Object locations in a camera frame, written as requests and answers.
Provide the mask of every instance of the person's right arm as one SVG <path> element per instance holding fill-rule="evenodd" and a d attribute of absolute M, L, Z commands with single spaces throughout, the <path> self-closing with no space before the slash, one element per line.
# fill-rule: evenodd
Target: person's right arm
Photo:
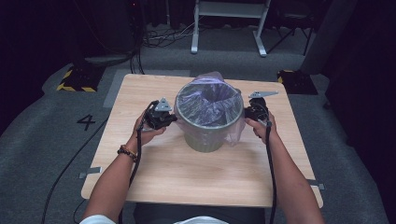
<path fill-rule="evenodd" d="M 269 144 L 274 165 L 277 199 L 286 215 L 286 220 L 288 223 L 324 223 L 315 194 L 286 150 L 276 131 L 275 118 L 271 113 L 270 120 L 273 126 Z M 260 136 L 265 144 L 266 127 L 252 119 L 247 119 L 246 123 L 253 127 L 254 133 Z"/>

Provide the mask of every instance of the hand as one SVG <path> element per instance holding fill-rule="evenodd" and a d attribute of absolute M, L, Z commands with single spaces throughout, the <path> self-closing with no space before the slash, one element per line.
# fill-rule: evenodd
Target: hand
<path fill-rule="evenodd" d="M 128 142 L 125 144 L 126 147 L 129 150 L 132 150 L 132 152 L 137 153 L 137 128 L 140 125 L 140 122 L 145 114 L 145 111 L 140 115 L 140 117 L 136 120 L 136 123 L 134 124 L 134 131 L 129 138 Z M 159 130 L 152 130 L 149 132 L 142 132 L 141 134 L 141 139 L 142 139 L 142 146 L 147 144 L 149 141 L 151 141 L 155 136 L 163 134 L 165 132 L 166 128 L 163 127 Z"/>
<path fill-rule="evenodd" d="M 269 112 L 269 119 L 272 122 L 271 133 L 276 133 L 275 117 L 271 112 Z M 245 119 L 245 123 L 253 128 L 253 132 L 256 134 L 256 136 L 260 137 L 265 144 L 267 128 L 254 119 Z"/>

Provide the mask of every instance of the brown bracelet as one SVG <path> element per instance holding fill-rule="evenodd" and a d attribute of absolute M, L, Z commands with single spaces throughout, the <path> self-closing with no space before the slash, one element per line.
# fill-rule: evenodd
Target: brown bracelet
<path fill-rule="evenodd" d="M 125 145 L 121 145 L 121 146 L 120 146 L 120 149 L 117 151 L 117 153 L 118 153 L 118 154 L 120 154 L 120 153 L 126 154 L 126 155 L 128 155 L 129 157 L 131 157 L 132 160 L 133 160 L 134 162 L 137 161 L 137 155 L 136 155 L 136 153 L 134 153 L 134 152 L 128 150 L 128 148 L 126 148 Z"/>

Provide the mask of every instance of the person's left arm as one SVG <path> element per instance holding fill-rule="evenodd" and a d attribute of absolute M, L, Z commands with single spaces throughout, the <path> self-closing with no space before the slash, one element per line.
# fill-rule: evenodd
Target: person's left arm
<path fill-rule="evenodd" d="M 129 151 L 137 153 L 137 127 L 142 119 L 140 116 L 134 125 L 134 132 L 126 143 Z M 154 136 L 162 134 L 165 128 L 142 133 L 142 145 L 151 141 Z M 103 172 L 93 188 L 89 203 L 82 218 L 93 215 L 103 215 L 117 222 L 119 213 L 124 205 L 129 188 L 134 161 L 126 154 L 119 154 Z"/>

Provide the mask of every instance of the black number 4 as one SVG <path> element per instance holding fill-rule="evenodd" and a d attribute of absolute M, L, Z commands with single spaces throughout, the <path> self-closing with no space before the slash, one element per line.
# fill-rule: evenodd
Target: black number 4
<path fill-rule="evenodd" d="M 82 119 L 79 119 L 77 123 L 84 123 L 85 124 L 85 129 L 84 131 L 88 130 L 88 127 L 90 127 L 90 124 L 95 123 L 95 121 L 92 121 L 92 115 L 87 115 Z"/>

